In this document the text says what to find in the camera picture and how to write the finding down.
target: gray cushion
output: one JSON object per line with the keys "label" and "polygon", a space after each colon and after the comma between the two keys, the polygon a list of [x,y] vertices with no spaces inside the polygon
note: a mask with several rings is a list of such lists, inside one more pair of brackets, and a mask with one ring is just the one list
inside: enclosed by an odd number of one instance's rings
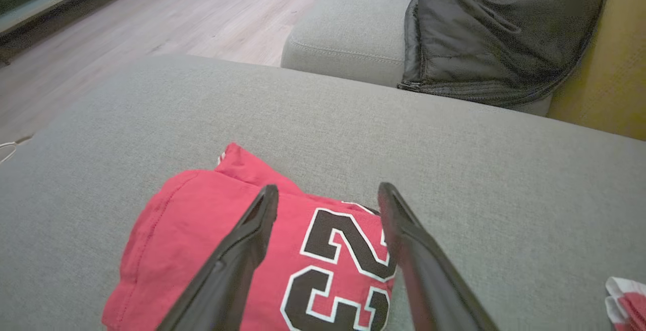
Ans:
{"label": "gray cushion", "polygon": [[[289,34],[281,67],[395,87],[410,0],[317,0]],[[515,110],[546,115],[552,96]]]}
{"label": "gray cushion", "polygon": [[[357,81],[197,57],[108,80],[0,165],[0,325],[97,329],[132,224],[229,142],[304,191],[394,183],[502,329],[607,328],[646,281],[646,143]],[[410,326],[396,289],[392,329]]]}

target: white cable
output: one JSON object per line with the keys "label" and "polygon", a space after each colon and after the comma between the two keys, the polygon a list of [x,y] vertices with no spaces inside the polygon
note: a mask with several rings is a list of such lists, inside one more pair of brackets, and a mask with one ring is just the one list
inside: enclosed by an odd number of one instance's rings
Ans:
{"label": "white cable", "polygon": [[16,143],[16,142],[9,142],[9,143],[2,143],[2,144],[0,144],[0,148],[4,148],[4,147],[13,147],[13,148],[14,148],[14,150],[13,150],[13,151],[11,151],[9,154],[7,154],[7,156],[6,156],[5,158],[1,159],[1,160],[0,160],[0,163],[2,163],[3,161],[8,160],[9,158],[11,158],[11,156],[13,156],[13,155],[14,155],[14,153],[16,152],[16,149],[18,149],[18,143]]}

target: red jersey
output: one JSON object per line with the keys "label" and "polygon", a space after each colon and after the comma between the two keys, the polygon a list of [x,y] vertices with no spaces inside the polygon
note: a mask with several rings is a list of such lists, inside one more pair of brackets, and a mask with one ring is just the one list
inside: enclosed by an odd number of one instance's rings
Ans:
{"label": "red jersey", "polygon": [[278,216],[240,329],[383,329],[396,264],[378,214],[307,195],[234,143],[220,160],[173,177],[146,205],[103,323],[155,329],[260,189],[276,184]]}

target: wooden floor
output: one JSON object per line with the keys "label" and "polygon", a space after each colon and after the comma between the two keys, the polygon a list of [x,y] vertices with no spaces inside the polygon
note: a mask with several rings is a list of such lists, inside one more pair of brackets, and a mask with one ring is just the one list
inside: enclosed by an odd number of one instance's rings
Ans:
{"label": "wooden floor", "polygon": [[141,57],[187,53],[278,66],[315,0],[77,0],[4,37],[0,143],[33,135],[103,77]]}

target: sofa seam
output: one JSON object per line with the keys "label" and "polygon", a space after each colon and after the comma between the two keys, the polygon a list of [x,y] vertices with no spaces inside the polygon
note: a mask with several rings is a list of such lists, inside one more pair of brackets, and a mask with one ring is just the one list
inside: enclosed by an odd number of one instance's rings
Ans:
{"label": "sofa seam", "polygon": [[122,328],[122,321],[123,317],[125,317],[125,313],[128,310],[128,307],[130,306],[130,301],[132,299],[132,294],[134,294],[134,290],[137,287],[137,281],[139,280],[139,266],[141,265],[141,258],[143,258],[143,254],[146,252],[146,248],[148,246],[148,242],[150,242],[150,239],[152,238],[152,235],[154,235],[155,228],[157,228],[157,224],[159,224],[159,221],[162,220],[162,217],[164,217],[164,214],[166,213],[166,208],[168,207],[168,203],[173,199],[176,193],[178,193],[186,184],[191,182],[192,180],[196,179],[200,173],[196,173],[193,177],[187,179],[183,184],[181,184],[178,188],[173,191],[173,193],[168,197],[166,202],[164,203],[164,207],[162,209],[161,214],[159,214],[159,218],[153,223],[152,227],[150,228],[150,233],[146,237],[146,242],[143,244],[143,249],[141,250],[141,253],[139,254],[139,259],[137,260],[137,266],[136,266],[136,271],[134,272],[136,274],[135,279],[134,279],[134,285],[132,285],[132,289],[130,291],[130,294],[128,295],[128,299],[125,301],[125,306],[123,307],[123,311],[121,314],[121,317],[119,317],[117,321],[117,329]]}
{"label": "sofa seam", "polygon": [[319,47],[319,46],[313,46],[311,44],[305,44],[305,43],[300,43],[293,37],[289,37],[289,41],[296,46],[299,46],[300,49],[303,50],[308,50],[312,52],[321,52],[321,53],[327,53],[330,55],[335,55],[335,56],[340,56],[340,57],[349,57],[349,58],[358,58],[362,60],[370,60],[370,61],[376,61],[376,62],[384,62],[386,64],[395,64],[395,65],[403,65],[404,62],[397,60],[395,58],[390,58],[390,57],[379,57],[377,55],[367,55],[365,53],[360,53],[360,52],[355,52],[355,51],[345,51],[345,50],[338,50],[335,48],[327,48],[327,47]]}

